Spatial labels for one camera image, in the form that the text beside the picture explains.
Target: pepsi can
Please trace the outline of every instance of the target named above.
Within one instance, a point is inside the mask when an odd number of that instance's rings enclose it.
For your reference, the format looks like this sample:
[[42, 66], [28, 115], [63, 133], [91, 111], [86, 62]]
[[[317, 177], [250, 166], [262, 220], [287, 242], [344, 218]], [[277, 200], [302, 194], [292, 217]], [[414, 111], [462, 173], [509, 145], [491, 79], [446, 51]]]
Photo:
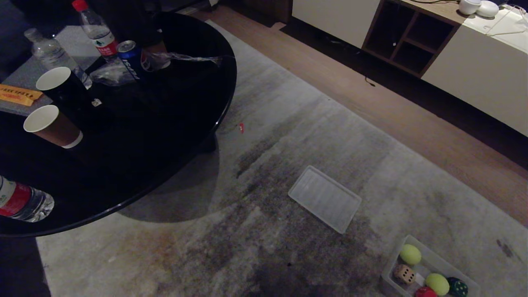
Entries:
[[146, 82], [154, 68], [147, 55], [132, 40], [123, 41], [117, 45], [117, 55], [128, 69], [128, 72], [138, 82]]

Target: black round table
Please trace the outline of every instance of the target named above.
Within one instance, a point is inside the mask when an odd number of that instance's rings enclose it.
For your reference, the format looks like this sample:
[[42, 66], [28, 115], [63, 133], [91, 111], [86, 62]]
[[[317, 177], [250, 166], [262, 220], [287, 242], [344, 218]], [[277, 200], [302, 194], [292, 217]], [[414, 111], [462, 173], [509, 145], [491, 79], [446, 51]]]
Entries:
[[115, 119], [65, 150], [22, 129], [24, 117], [0, 113], [0, 174], [50, 193], [55, 207], [29, 223], [0, 217], [0, 236], [42, 236], [88, 224], [148, 194], [197, 154], [215, 150], [214, 133], [233, 97], [237, 64], [227, 40], [192, 17], [155, 17], [167, 50], [212, 62], [173, 61], [155, 84], [94, 84]]

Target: wooden dice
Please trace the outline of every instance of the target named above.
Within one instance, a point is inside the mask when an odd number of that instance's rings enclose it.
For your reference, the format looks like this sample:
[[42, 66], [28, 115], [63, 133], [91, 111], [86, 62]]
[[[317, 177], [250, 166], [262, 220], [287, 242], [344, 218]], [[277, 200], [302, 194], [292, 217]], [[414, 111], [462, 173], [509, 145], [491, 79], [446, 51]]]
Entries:
[[407, 285], [410, 285], [414, 282], [415, 274], [414, 271], [407, 265], [398, 265], [393, 271], [394, 277]]

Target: green ball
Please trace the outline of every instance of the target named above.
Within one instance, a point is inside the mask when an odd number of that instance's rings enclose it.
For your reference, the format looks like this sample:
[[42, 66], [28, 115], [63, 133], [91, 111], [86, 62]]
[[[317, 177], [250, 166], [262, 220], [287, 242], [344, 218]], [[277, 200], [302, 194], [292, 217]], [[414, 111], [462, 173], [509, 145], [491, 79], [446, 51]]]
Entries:
[[431, 273], [427, 276], [426, 285], [430, 287], [438, 296], [444, 296], [449, 292], [449, 282], [438, 273]]
[[415, 246], [406, 244], [400, 251], [400, 257], [409, 265], [416, 265], [422, 260], [422, 253]]

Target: gray rug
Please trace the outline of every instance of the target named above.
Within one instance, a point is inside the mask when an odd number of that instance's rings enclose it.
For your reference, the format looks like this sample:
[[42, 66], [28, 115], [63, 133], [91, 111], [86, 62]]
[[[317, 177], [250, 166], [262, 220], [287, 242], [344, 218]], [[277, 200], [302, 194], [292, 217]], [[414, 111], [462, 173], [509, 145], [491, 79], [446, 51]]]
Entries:
[[[526, 296], [524, 227], [210, 24], [239, 67], [219, 151], [120, 214], [38, 238], [53, 295], [376, 296], [394, 245], [412, 234], [483, 295]], [[345, 234], [288, 197], [307, 165], [363, 198]]]

